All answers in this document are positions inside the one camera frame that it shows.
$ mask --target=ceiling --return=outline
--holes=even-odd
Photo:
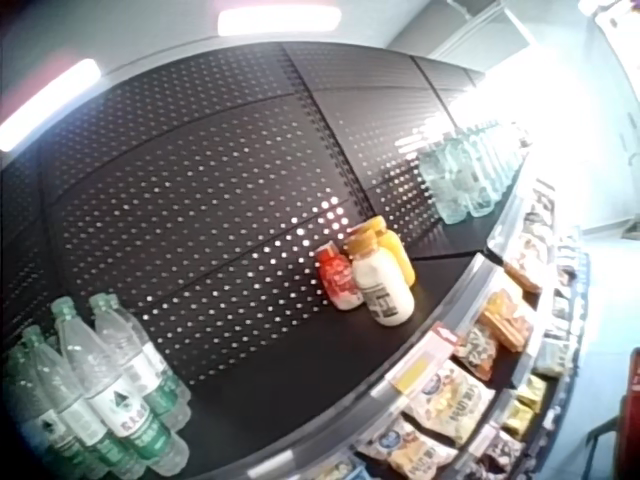
[[[2,80],[11,88],[60,53],[93,58],[103,72],[114,73],[113,81],[121,81],[185,55],[260,40],[385,47],[429,1],[335,0],[342,21],[334,32],[220,38],[217,0],[42,0],[21,9],[7,30]]]

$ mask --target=bright light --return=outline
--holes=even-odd
[[[76,63],[31,97],[0,125],[0,150],[12,150],[57,110],[100,79],[100,69],[90,59]]]
[[[218,18],[218,35],[270,32],[328,32],[340,23],[342,13],[327,5],[263,5],[224,10]]]

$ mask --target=shelf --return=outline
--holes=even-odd
[[[366,308],[327,308],[246,363],[192,387],[193,416],[180,431],[191,449],[175,478],[282,479],[330,458],[393,410],[402,397],[384,375],[435,322],[467,328],[465,295],[476,258],[416,261],[415,312],[378,325]]]
[[[522,227],[522,219],[531,198],[535,181],[535,158],[526,158],[515,174],[514,182],[491,213],[474,218],[470,215],[457,224],[440,223],[424,238],[414,242],[407,253],[411,259],[429,259],[468,255],[484,251],[487,246],[498,254],[506,248],[506,241]]]

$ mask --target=bottle cap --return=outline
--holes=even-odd
[[[109,299],[111,308],[120,308],[120,300],[118,300],[118,296],[115,293],[108,294],[107,298]]]
[[[367,229],[373,230],[373,232],[381,232],[387,229],[387,222],[385,222],[382,215],[376,215],[375,217],[367,220],[364,226]]]
[[[31,325],[30,327],[25,328],[22,331],[22,338],[29,348],[35,348],[44,343],[42,330],[40,330],[40,327],[37,325]]]
[[[89,305],[93,309],[94,313],[101,312],[103,310],[109,310],[111,308],[111,302],[106,293],[97,293],[89,298]]]
[[[372,250],[378,246],[378,239],[373,230],[367,229],[349,237],[347,240],[347,250],[349,255],[356,256],[361,252]]]
[[[316,254],[316,260],[322,263],[339,255],[340,252],[338,251],[338,247],[336,247],[336,244],[333,243],[332,241],[329,241],[324,245],[322,245],[321,247],[318,247],[315,251],[315,254]]]
[[[60,297],[51,304],[51,311],[56,319],[64,320],[76,314],[76,307],[71,297]]]

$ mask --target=green label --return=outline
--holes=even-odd
[[[157,415],[164,415],[176,406],[178,394],[175,389],[169,389],[167,382],[162,380],[158,388],[144,396],[144,401]]]
[[[88,450],[96,455],[107,467],[117,467],[129,461],[133,452],[111,433],[107,433],[96,443],[88,447]]]
[[[58,447],[58,453],[73,465],[74,468],[81,468],[87,463],[87,453],[75,438]]]
[[[171,430],[154,414],[147,417],[144,424],[125,441],[143,460],[160,457],[171,443]]]

